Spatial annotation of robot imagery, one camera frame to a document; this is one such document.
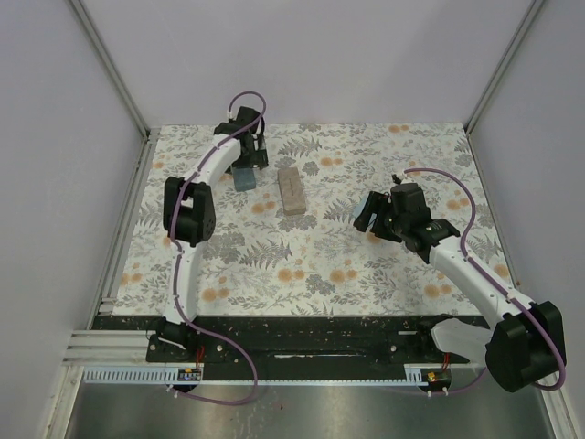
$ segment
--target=cable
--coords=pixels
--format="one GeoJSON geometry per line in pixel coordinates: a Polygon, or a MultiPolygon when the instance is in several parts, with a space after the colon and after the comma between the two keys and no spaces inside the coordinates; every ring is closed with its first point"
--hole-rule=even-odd
{"type": "Polygon", "coordinates": [[[177,241],[175,239],[175,231],[176,231],[176,221],[177,221],[177,218],[178,218],[178,213],[179,213],[179,210],[181,208],[181,200],[183,199],[183,197],[185,195],[185,192],[186,192],[187,187],[189,186],[189,184],[195,178],[197,178],[199,176],[199,173],[203,169],[203,166],[205,165],[205,163],[226,142],[228,142],[231,139],[235,139],[239,134],[245,133],[252,126],[254,126],[258,122],[260,122],[262,120],[262,118],[264,117],[264,114],[266,113],[266,100],[264,99],[264,97],[261,94],[257,93],[256,91],[244,91],[244,92],[236,95],[231,100],[231,102],[229,103],[228,112],[231,112],[231,108],[233,107],[234,102],[238,98],[240,98],[241,96],[249,95],[249,94],[254,95],[254,96],[257,96],[262,101],[262,111],[261,111],[261,114],[253,122],[247,124],[246,126],[240,128],[235,133],[230,134],[229,136],[227,136],[224,139],[222,139],[217,145],[215,145],[213,148],[211,148],[209,150],[209,152],[207,152],[207,154],[203,157],[203,159],[201,160],[201,162],[199,162],[199,165],[197,166],[196,171],[185,181],[185,183],[183,184],[183,186],[179,190],[179,194],[178,194],[178,196],[176,198],[175,210],[173,211],[173,217],[171,218],[171,227],[170,227],[170,231],[169,231],[169,238],[171,239],[171,242],[174,245],[176,245],[176,248],[178,250],[178,255],[176,257],[176,263],[175,263],[175,274],[173,276],[173,298],[175,300],[175,307],[176,307],[177,313],[181,316],[181,318],[183,319],[183,321],[189,327],[195,329],[196,331],[199,331],[201,334],[205,334],[207,336],[211,336],[211,337],[214,337],[214,338],[218,338],[218,339],[220,339],[222,341],[225,341],[226,343],[228,343],[232,347],[234,347],[237,351],[239,351],[239,353],[246,359],[246,361],[248,361],[248,364],[250,364],[250,368],[252,370],[252,375],[254,377],[253,378],[253,386],[252,386],[252,390],[251,390],[250,394],[247,397],[242,398],[241,400],[236,400],[236,401],[222,401],[222,400],[214,400],[214,399],[211,399],[211,398],[206,398],[204,396],[192,395],[190,393],[179,392],[178,394],[181,395],[181,396],[184,396],[186,398],[189,398],[191,400],[203,401],[203,402],[210,402],[212,404],[229,405],[229,406],[243,405],[243,404],[246,404],[248,402],[253,401],[256,398],[256,393],[258,391],[258,371],[256,370],[256,366],[254,365],[254,361],[252,361],[252,358],[250,357],[250,355],[248,355],[248,352],[246,352],[242,346],[240,346],[234,340],[232,340],[232,339],[230,339],[228,337],[222,336],[221,334],[218,334],[217,332],[208,331],[208,330],[204,329],[203,327],[198,327],[193,322],[191,322],[188,319],[188,317],[185,315],[185,312],[183,311],[183,307],[179,303],[179,295],[178,295],[178,291],[177,291],[178,274],[179,274],[179,269],[180,269],[180,266],[181,266],[181,259],[183,258],[183,247],[181,246],[181,244],[179,243],[179,241],[177,241]]]}
{"type": "MultiPolygon", "coordinates": [[[[460,240],[461,253],[463,254],[463,257],[466,258],[466,260],[469,262],[469,264],[471,264],[472,267],[475,268],[475,270],[480,275],[482,275],[487,282],[489,282],[501,295],[503,295],[506,299],[508,299],[509,294],[508,294],[507,290],[499,282],[497,282],[496,279],[490,275],[490,273],[488,273],[486,270],[484,270],[484,268],[482,268],[482,266],[477,261],[475,261],[472,256],[469,255],[469,252],[467,250],[467,246],[466,246],[467,235],[469,234],[469,230],[471,230],[473,223],[475,222],[475,215],[476,215],[476,211],[477,211],[477,207],[475,206],[475,200],[473,199],[473,195],[469,191],[467,186],[459,178],[457,178],[453,174],[450,174],[450,173],[445,172],[445,171],[441,171],[440,169],[435,169],[435,168],[431,168],[431,167],[412,167],[412,168],[406,169],[404,171],[405,174],[408,174],[409,172],[432,172],[435,174],[441,174],[442,176],[450,178],[461,189],[463,189],[463,192],[465,192],[465,195],[467,195],[467,198],[470,201],[470,205],[471,205],[471,209],[472,209],[472,216],[470,217],[469,223],[467,224],[467,227],[465,227],[465,230],[463,231],[462,236],[461,236],[461,240],[460,240]]],[[[567,377],[567,371],[565,370],[565,363],[563,361],[563,358],[560,355],[560,352],[557,349],[557,346],[555,346],[555,343],[552,341],[552,339],[548,335],[545,328],[542,327],[540,325],[540,323],[538,323],[538,321],[535,319],[534,316],[532,316],[530,311],[528,311],[515,298],[511,298],[511,299],[509,299],[509,301],[510,301],[510,303],[514,304],[520,310],[520,312],[524,316],[526,316],[526,318],[528,320],[530,320],[530,323],[532,323],[534,325],[534,327],[537,329],[540,336],[542,336],[543,339],[545,340],[545,342],[547,343],[548,348],[552,352],[552,355],[555,357],[555,361],[558,364],[558,380],[554,385],[543,386],[542,384],[538,384],[537,382],[535,382],[535,383],[533,383],[533,386],[535,386],[538,389],[541,389],[542,391],[557,391],[558,389],[560,389],[563,386],[563,384],[565,383],[565,379],[567,377]]]]}

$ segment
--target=light blue object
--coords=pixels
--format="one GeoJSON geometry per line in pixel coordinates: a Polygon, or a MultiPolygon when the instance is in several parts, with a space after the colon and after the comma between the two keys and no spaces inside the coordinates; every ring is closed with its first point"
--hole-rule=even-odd
{"type": "Polygon", "coordinates": [[[234,176],[234,187],[236,192],[245,192],[256,188],[256,176],[254,169],[250,168],[231,168],[231,175],[234,176]]]}
{"type": "MultiPolygon", "coordinates": [[[[359,214],[362,213],[362,211],[364,210],[364,206],[366,205],[366,201],[367,201],[367,195],[365,197],[363,197],[359,203],[357,203],[357,206],[354,209],[354,213],[352,213],[352,217],[354,220],[357,217],[359,217],[359,214]]],[[[372,218],[370,218],[370,220],[369,220],[370,224],[373,223],[375,219],[376,219],[376,214],[374,213],[374,214],[372,214],[372,218]]]]}

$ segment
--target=floral tablecloth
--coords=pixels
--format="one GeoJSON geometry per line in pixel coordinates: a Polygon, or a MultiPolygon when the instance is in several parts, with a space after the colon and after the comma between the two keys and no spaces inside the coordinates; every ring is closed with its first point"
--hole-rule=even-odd
{"type": "MultiPolygon", "coordinates": [[[[114,305],[115,315],[160,315],[175,249],[162,226],[163,186],[208,148],[212,126],[161,130],[114,305]]],[[[505,279],[504,255],[459,123],[270,125],[270,166],[258,186],[236,192],[231,176],[214,189],[218,217],[201,267],[203,315],[477,314],[465,296],[402,245],[360,233],[355,205],[387,191],[409,166],[454,173],[472,191],[478,218],[470,247],[505,279]],[[286,217],[277,170],[299,168],[307,211],[286,217]]],[[[436,218],[463,230],[469,200],[444,177],[414,176],[436,218]]]]}

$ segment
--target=brown block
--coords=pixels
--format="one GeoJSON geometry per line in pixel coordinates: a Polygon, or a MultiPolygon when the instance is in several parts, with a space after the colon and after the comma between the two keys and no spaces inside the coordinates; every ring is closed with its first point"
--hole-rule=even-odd
{"type": "Polygon", "coordinates": [[[304,201],[303,184],[296,167],[287,167],[278,171],[278,186],[281,189],[284,215],[299,215],[307,211],[304,201]]]}

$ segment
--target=purple cable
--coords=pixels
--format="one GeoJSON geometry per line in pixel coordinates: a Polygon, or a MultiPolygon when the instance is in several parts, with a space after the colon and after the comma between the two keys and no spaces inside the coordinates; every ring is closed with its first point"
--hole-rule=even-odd
{"type": "MultiPolygon", "coordinates": [[[[507,299],[508,298],[507,290],[499,282],[497,282],[496,279],[494,279],[494,277],[492,277],[486,270],[484,270],[484,268],[482,268],[482,266],[479,263],[477,263],[473,259],[473,257],[469,256],[469,252],[467,251],[467,247],[466,247],[467,235],[469,234],[469,230],[471,230],[473,223],[475,222],[475,214],[477,211],[477,207],[475,206],[475,200],[473,199],[473,195],[469,191],[467,186],[459,178],[457,178],[453,174],[450,174],[450,173],[445,172],[445,171],[441,171],[440,169],[434,169],[431,167],[413,167],[411,169],[406,169],[404,171],[405,174],[408,174],[410,172],[432,172],[435,174],[441,174],[442,176],[450,178],[452,181],[457,183],[457,185],[461,189],[463,189],[463,192],[465,192],[465,195],[467,195],[467,198],[470,201],[471,209],[472,209],[472,216],[470,217],[469,223],[467,224],[467,227],[465,227],[465,230],[463,231],[462,236],[461,236],[461,242],[460,242],[461,253],[463,254],[463,257],[465,257],[467,259],[469,264],[471,264],[472,267],[475,268],[475,270],[477,270],[477,272],[480,275],[482,275],[487,282],[489,282],[501,295],[503,295],[507,299]]],[[[535,382],[535,383],[533,383],[533,386],[535,386],[538,389],[541,389],[542,391],[557,391],[558,389],[560,389],[563,386],[563,384],[565,383],[565,379],[567,377],[567,371],[565,370],[565,363],[563,361],[563,358],[560,355],[560,352],[558,352],[558,349],[555,346],[555,343],[552,341],[552,339],[548,335],[545,328],[542,327],[538,323],[538,321],[535,319],[535,317],[532,316],[532,314],[517,299],[512,298],[512,299],[509,299],[509,301],[510,301],[510,303],[514,304],[520,310],[520,312],[524,316],[526,316],[526,318],[528,320],[530,320],[530,323],[532,323],[535,326],[535,328],[537,329],[540,336],[542,336],[544,338],[545,342],[548,345],[548,348],[552,352],[552,355],[555,357],[555,361],[558,364],[558,380],[554,385],[543,386],[542,384],[538,384],[537,382],[535,382]]],[[[485,374],[485,371],[486,371],[486,369],[484,370],[482,375],[480,375],[480,377],[482,377],[485,374]]],[[[478,379],[473,381],[468,386],[466,386],[462,389],[458,389],[457,391],[461,391],[461,392],[468,391],[477,381],[478,381],[478,379]]]]}
{"type": "Polygon", "coordinates": [[[171,239],[171,241],[173,242],[173,244],[176,245],[176,247],[177,247],[177,249],[179,251],[179,254],[176,257],[175,275],[173,276],[173,297],[174,297],[174,300],[175,300],[176,311],[181,316],[181,318],[185,321],[185,323],[188,326],[190,326],[191,328],[193,328],[196,331],[199,331],[200,333],[205,334],[207,336],[215,337],[215,338],[218,338],[218,339],[220,339],[222,341],[225,341],[226,343],[230,344],[235,349],[237,349],[239,351],[239,353],[241,353],[241,355],[246,359],[246,361],[248,361],[248,364],[250,364],[250,368],[252,370],[252,375],[254,377],[254,379],[253,379],[253,386],[252,386],[252,390],[251,390],[250,394],[246,398],[242,398],[241,400],[236,400],[236,401],[222,401],[222,400],[214,400],[214,399],[211,399],[211,398],[206,398],[204,396],[191,395],[189,393],[183,393],[183,392],[179,392],[178,394],[181,395],[181,396],[184,396],[186,398],[189,398],[191,400],[203,401],[203,402],[210,402],[212,404],[229,405],[229,406],[243,405],[243,404],[246,404],[248,402],[253,401],[256,398],[256,392],[258,390],[258,371],[256,370],[256,366],[254,365],[254,361],[252,361],[252,358],[250,357],[250,355],[248,354],[248,352],[246,352],[244,350],[244,348],[242,346],[240,346],[234,340],[232,340],[232,339],[230,339],[228,337],[222,336],[221,334],[218,334],[217,332],[208,331],[208,330],[204,329],[203,327],[198,327],[193,322],[191,322],[187,318],[187,316],[185,315],[185,312],[183,311],[183,307],[179,304],[179,299],[178,299],[179,295],[178,295],[178,292],[177,292],[178,275],[179,275],[179,268],[181,266],[181,259],[182,259],[181,253],[183,251],[183,247],[181,246],[181,244],[179,243],[179,241],[177,241],[175,239],[175,232],[176,232],[176,220],[178,218],[179,210],[181,208],[181,201],[183,200],[183,196],[185,195],[186,188],[189,185],[189,183],[191,183],[199,175],[199,173],[203,169],[203,166],[205,165],[205,163],[209,160],[209,158],[216,151],[219,150],[219,148],[221,148],[221,146],[223,146],[229,140],[236,138],[236,136],[238,134],[241,134],[241,133],[244,133],[244,132],[248,131],[256,123],[259,123],[261,121],[262,117],[264,117],[264,114],[266,113],[266,100],[264,99],[264,97],[261,94],[257,93],[256,91],[244,91],[244,92],[238,94],[229,103],[229,111],[231,111],[231,108],[232,108],[234,102],[238,98],[240,98],[241,96],[244,96],[244,95],[248,95],[248,94],[252,94],[254,96],[257,96],[262,101],[262,111],[260,113],[260,116],[258,116],[252,123],[247,124],[246,126],[240,128],[235,133],[230,134],[229,136],[227,136],[226,138],[224,138],[223,140],[221,140],[217,145],[215,145],[212,149],[210,149],[209,152],[207,152],[207,154],[203,157],[203,159],[201,160],[201,162],[199,162],[199,165],[197,166],[197,170],[185,181],[185,183],[183,184],[183,186],[179,190],[179,194],[178,194],[178,197],[176,199],[175,210],[173,211],[173,217],[171,218],[171,228],[170,228],[170,231],[169,231],[169,238],[171,239]]]}

